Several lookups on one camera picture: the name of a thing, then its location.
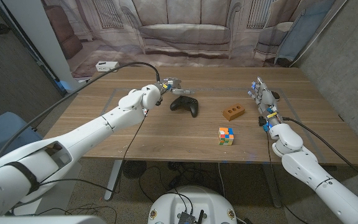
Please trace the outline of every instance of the table leg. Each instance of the table leg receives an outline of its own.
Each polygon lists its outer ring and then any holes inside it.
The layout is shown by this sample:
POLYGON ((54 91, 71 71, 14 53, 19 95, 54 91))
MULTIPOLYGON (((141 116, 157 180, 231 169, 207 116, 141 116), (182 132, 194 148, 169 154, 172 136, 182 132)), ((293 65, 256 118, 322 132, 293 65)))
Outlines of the table leg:
MULTIPOLYGON (((122 160, 115 160, 114 165, 112 166, 109 183, 107 184, 107 188, 112 191, 116 189, 117 180, 120 175, 121 164, 122 164, 122 160)), ((106 193, 104 194, 104 199, 110 200, 111 198, 112 198, 112 192, 107 190, 106 193)))
POLYGON ((281 204, 281 200, 280 200, 280 195, 277 192, 277 183, 274 179, 272 168, 271 168, 270 164, 262 164, 262 168, 265 173, 265 177, 267 180, 267 185, 270 190, 270 194, 272 195, 273 205, 276 208, 281 208, 282 204, 281 204))

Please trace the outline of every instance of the rubik's cube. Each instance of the rubik's cube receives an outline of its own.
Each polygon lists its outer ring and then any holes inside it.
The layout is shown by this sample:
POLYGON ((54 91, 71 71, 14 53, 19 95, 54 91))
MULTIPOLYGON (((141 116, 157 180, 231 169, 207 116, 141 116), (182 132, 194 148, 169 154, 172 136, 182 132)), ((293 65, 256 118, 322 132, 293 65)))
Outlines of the rubik's cube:
POLYGON ((233 129, 219 128, 219 145, 231 146, 234 140, 233 129))

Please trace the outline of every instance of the printed backdrop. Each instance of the printed backdrop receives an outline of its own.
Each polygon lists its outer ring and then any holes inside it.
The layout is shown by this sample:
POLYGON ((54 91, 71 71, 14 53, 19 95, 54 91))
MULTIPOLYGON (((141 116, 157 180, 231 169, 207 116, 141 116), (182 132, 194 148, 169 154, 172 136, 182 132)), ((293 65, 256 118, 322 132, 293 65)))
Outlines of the printed backdrop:
POLYGON ((102 40, 73 73, 98 61, 155 66, 289 66, 345 0, 44 0, 79 39, 102 40))

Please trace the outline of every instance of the wooden table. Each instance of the wooden table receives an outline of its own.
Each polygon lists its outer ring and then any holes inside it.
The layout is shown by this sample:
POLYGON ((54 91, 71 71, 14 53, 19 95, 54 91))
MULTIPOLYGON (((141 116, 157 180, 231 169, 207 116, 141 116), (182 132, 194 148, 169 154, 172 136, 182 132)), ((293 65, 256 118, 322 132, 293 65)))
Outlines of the wooden table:
MULTIPOLYGON (((257 106, 247 94, 251 82, 260 76, 270 90, 281 96, 278 109, 282 116, 303 122, 358 166, 358 137, 298 68, 175 67, 158 70, 161 78, 177 77, 182 80, 182 88, 196 90, 191 97, 199 102, 198 116, 193 118, 185 110, 170 111, 170 103, 177 96, 165 94, 162 104, 149 111, 126 159, 268 162, 266 133, 258 126, 257 106), (233 121, 227 121, 222 111, 235 103, 243 105, 246 112, 233 121), (232 146, 218 145, 219 127, 233 129, 232 146)), ((46 138, 64 134, 91 121, 116 107, 129 90, 154 82, 154 71, 147 67, 122 68, 106 75, 78 94, 46 138)), ((303 138, 304 145, 317 156, 321 164, 344 164, 320 140, 297 124, 288 124, 303 138)), ((139 124, 114 133, 85 157, 122 159, 138 127, 139 124)), ((272 160, 280 163, 280 158, 274 153, 272 160)))

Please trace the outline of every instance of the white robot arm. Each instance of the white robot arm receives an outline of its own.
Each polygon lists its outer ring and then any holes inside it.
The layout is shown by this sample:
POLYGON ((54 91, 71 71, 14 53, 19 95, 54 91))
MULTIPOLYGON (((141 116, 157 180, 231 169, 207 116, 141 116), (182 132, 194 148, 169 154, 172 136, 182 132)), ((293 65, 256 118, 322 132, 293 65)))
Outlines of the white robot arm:
POLYGON ((140 123, 144 110, 162 101, 168 91, 180 90, 180 80, 164 79, 131 90, 116 108, 69 133, 22 146, 0 158, 0 215, 17 202, 30 202, 62 179, 74 163, 114 132, 140 123))
POLYGON ((252 89, 254 93, 248 94, 266 120, 264 130, 277 140, 272 148, 282 158, 284 169, 313 189, 343 223, 358 224, 358 197, 327 173, 316 156, 304 147, 302 138, 283 122, 276 99, 260 77, 257 83, 252 83, 252 89))

